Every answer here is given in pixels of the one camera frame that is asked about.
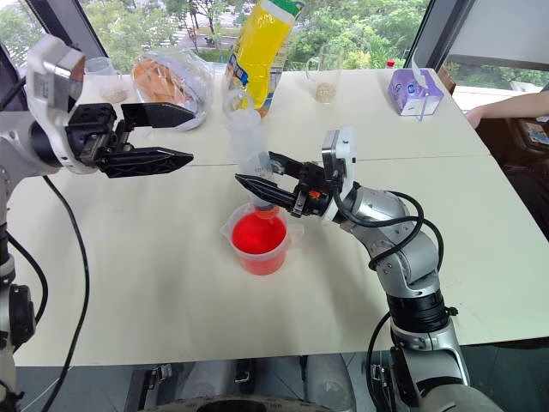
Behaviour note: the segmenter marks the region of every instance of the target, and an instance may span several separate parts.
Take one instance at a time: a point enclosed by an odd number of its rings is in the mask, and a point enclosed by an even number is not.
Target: floor
[[[503,348],[492,345],[463,347],[473,386],[483,391],[507,412],[549,410],[549,348]],[[357,401],[357,410],[373,406],[365,388],[364,353],[343,354]],[[73,367],[51,411],[123,411],[130,377],[136,367]],[[40,411],[47,392],[57,378],[56,367],[18,368],[19,386],[26,395],[23,412]],[[299,358],[261,359],[257,364],[256,393],[304,398]],[[148,406],[156,395],[149,393]]]

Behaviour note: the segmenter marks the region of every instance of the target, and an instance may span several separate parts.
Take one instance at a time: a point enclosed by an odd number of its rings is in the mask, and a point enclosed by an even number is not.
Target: glass cup
[[[311,71],[309,65],[317,64]],[[338,45],[323,45],[318,57],[310,58],[305,65],[305,75],[313,83],[313,96],[320,103],[332,103],[343,68],[343,49]]]
[[[84,72],[94,77],[101,98],[108,103],[119,103],[128,97],[122,72],[114,69],[110,58],[90,58],[86,61]]]

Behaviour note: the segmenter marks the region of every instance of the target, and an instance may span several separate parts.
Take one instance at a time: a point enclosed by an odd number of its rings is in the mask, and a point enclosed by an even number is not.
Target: cup handle
[[[307,60],[307,63],[305,63],[305,76],[307,77],[307,79],[314,82],[315,79],[309,73],[309,64],[311,64],[311,62],[315,62],[316,64],[318,64],[318,58],[310,58],[309,60]]]
[[[293,223],[287,226],[287,231],[290,235],[290,246],[298,246],[305,234],[305,228],[299,223]]]

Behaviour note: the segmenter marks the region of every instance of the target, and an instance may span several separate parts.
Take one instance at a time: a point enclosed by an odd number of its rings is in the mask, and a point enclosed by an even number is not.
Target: plastic bag
[[[176,130],[194,129],[208,116],[214,98],[214,69],[190,49],[147,51],[137,58],[132,79],[142,101],[173,103],[195,113],[193,120]]]

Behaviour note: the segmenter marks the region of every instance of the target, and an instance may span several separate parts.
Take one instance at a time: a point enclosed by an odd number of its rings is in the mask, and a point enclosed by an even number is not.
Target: yellow bottle
[[[292,0],[261,0],[242,27],[226,68],[228,88],[243,88],[265,116],[287,57],[287,35],[303,7]]]

